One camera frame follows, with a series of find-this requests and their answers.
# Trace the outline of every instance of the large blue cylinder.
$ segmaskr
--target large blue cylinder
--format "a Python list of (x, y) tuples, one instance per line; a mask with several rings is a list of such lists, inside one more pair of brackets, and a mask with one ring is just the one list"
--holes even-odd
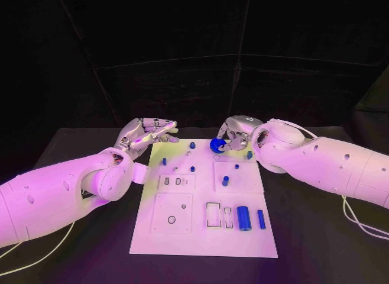
[(250, 221), (248, 207), (238, 207), (238, 218), (239, 218), (239, 230), (250, 231), (252, 229), (252, 223)]

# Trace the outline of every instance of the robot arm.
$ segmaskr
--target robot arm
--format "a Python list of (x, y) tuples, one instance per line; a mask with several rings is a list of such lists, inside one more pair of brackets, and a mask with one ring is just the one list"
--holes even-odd
[[(134, 119), (114, 147), (16, 176), (0, 185), (0, 247), (55, 232), (143, 184), (149, 167), (134, 163), (152, 143), (179, 141), (178, 123)], [(93, 196), (83, 197), (88, 191)]]
[(281, 120), (264, 124), (255, 118), (234, 116), (219, 131), (218, 139), (225, 132), (231, 138), (219, 151), (241, 150), (251, 143), (265, 169), (287, 172), (316, 188), (389, 209), (389, 156), (311, 133), (309, 139), (300, 129)]

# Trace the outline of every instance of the dark table surface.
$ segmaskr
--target dark table surface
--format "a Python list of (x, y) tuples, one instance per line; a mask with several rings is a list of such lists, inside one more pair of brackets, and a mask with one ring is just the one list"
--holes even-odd
[[(350, 141), (340, 127), (307, 129)], [(113, 146), (119, 132), (60, 129), (36, 167), (95, 154)], [(214, 138), (216, 132), (218, 128), (185, 128), (178, 136)], [(149, 162), (150, 149), (137, 162)], [(143, 191), (133, 183), (120, 201), (75, 222), (47, 260), (2, 276), (0, 283), (389, 283), (389, 241), (346, 219), (340, 196), (288, 174), (260, 169), (278, 259), (129, 254)], [(389, 210), (356, 199), (350, 204), (360, 221), (389, 231)], [(0, 273), (38, 261), (67, 231), (68, 227), (25, 242), (0, 260)]]

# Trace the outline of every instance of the blue object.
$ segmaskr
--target blue object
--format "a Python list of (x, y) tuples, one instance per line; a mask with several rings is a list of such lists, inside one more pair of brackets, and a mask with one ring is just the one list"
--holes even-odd
[(221, 151), (221, 150), (219, 150), (219, 147), (221, 147), (222, 145), (225, 145), (225, 144), (226, 144), (225, 139), (214, 138), (212, 141), (211, 141), (211, 149), (212, 149), (212, 151), (214, 151), (215, 153), (218, 153), (218, 154), (224, 153), (225, 151)]
[(228, 186), (228, 185), (229, 185), (229, 177), (228, 177), (228, 176), (224, 177), (222, 185), (224, 185), (224, 186)]
[(252, 229), (252, 223), (250, 221), (248, 207), (238, 207), (238, 218), (239, 218), (239, 230), (250, 231)]
[(261, 229), (264, 230), (265, 229), (265, 216), (262, 214), (262, 210), (258, 210), (257, 214), (258, 214), (258, 220), (261, 222)]

